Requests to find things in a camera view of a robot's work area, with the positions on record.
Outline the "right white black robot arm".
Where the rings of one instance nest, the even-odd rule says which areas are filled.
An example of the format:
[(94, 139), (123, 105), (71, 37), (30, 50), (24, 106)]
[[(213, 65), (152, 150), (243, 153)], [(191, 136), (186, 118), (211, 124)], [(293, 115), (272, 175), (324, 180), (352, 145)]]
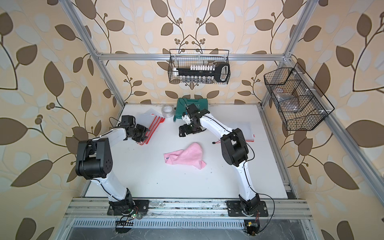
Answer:
[(208, 110), (200, 110), (196, 105), (186, 106), (182, 120), (186, 123), (179, 127), (179, 136), (210, 131), (220, 139), (222, 156), (226, 163), (237, 172), (239, 198), (243, 211), (249, 215), (260, 203), (259, 194), (253, 189), (248, 177), (249, 148), (241, 129), (232, 129), (219, 122)]

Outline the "clear mesh document bag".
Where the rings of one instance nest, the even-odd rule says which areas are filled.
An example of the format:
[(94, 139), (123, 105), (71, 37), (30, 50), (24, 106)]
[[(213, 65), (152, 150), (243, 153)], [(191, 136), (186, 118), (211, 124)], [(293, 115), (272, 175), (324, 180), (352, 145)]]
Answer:
[(249, 122), (234, 122), (233, 129), (239, 128), (244, 135), (244, 138), (247, 142), (254, 142), (254, 134), (251, 128), (251, 124)]

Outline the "pink microfiber cloth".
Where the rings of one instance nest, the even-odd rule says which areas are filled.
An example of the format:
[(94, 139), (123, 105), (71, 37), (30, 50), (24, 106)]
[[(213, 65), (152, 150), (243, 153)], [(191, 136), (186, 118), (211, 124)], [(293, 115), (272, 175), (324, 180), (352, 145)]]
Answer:
[(166, 153), (164, 159), (169, 165), (193, 166), (198, 170), (206, 167), (203, 161), (203, 149), (198, 143), (192, 143), (185, 150)]

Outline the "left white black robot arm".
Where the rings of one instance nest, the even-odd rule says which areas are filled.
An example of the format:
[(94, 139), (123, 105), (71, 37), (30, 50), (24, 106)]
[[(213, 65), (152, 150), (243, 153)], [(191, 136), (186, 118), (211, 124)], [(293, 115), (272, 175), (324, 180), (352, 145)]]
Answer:
[(115, 127), (106, 134), (78, 143), (75, 172), (78, 176), (96, 183), (108, 196), (110, 202), (129, 200), (129, 190), (125, 188), (113, 173), (111, 147), (132, 139), (142, 143), (149, 131), (143, 125)]

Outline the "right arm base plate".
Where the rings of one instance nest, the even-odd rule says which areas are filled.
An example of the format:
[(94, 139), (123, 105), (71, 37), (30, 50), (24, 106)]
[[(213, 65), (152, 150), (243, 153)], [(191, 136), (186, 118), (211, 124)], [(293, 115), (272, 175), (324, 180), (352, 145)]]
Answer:
[(265, 201), (226, 201), (229, 217), (268, 217)]

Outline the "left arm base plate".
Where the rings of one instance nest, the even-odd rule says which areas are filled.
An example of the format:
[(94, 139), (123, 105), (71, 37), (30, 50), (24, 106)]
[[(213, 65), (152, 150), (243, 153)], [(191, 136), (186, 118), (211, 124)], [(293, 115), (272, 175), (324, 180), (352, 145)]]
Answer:
[(108, 216), (133, 216), (133, 214), (146, 215), (149, 210), (149, 200), (133, 200), (109, 202)]

